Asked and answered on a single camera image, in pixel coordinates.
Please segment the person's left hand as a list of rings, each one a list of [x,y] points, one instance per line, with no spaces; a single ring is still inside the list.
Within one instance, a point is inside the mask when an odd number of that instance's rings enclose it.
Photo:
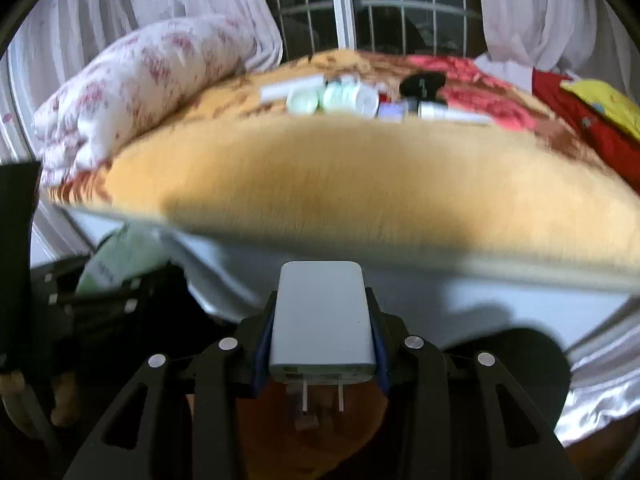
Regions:
[[[44,408],[35,390],[20,372],[1,376],[1,400],[11,422],[24,434],[50,442],[55,428],[77,415],[77,390],[71,374],[62,375],[53,387],[53,406]]]

